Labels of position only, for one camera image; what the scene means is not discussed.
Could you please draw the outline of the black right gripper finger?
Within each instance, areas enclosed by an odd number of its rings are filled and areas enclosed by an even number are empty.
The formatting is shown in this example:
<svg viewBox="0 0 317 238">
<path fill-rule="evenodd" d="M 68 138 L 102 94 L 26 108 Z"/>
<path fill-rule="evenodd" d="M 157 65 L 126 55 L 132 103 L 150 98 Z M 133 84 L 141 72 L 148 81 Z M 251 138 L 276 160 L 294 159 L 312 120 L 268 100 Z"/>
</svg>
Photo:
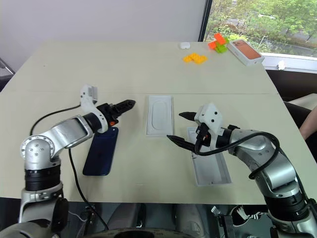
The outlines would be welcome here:
<svg viewBox="0 0 317 238">
<path fill-rule="evenodd" d="M 182 113 L 179 113 L 180 117 L 185 118 L 185 119 L 190 120 L 190 121 L 197 121 L 196 115 L 197 115 L 196 112 L 182 112 Z"/>
<path fill-rule="evenodd" d="M 176 135 L 167 135 L 166 136 L 170 141 L 176 144 L 178 147 L 186 149 L 191 152 L 196 152 L 198 147 L 196 144 L 186 141 L 184 138 Z"/>
</svg>

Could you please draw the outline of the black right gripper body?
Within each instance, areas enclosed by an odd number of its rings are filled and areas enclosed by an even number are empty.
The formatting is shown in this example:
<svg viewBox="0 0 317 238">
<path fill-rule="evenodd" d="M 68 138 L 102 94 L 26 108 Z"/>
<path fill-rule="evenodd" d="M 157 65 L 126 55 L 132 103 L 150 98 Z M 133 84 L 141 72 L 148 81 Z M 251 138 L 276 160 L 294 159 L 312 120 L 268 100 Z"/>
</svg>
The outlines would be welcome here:
<svg viewBox="0 0 317 238">
<path fill-rule="evenodd" d="M 209 128 L 205 123 L 201 123 L 196 129 L 195 149 L 201 149 L 202 146 L 210 147 L 211 134 Z"/>
</svg>

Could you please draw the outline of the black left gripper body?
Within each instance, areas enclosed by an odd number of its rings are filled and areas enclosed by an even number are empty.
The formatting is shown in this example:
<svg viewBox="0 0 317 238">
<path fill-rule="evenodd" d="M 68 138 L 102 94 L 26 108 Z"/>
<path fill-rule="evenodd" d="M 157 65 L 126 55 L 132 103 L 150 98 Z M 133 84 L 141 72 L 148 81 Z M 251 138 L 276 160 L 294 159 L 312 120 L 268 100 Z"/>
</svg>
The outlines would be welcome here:
<svg viewBox="0 0 317 238">
<path fill-rule="evenodd" d="M 118 104 L 104 103 L 97 106 L 97 109 L 104 115 L 108 126 L 115 126 L 118 123 L 117 118 L 121 115 Z"/>
</svg>

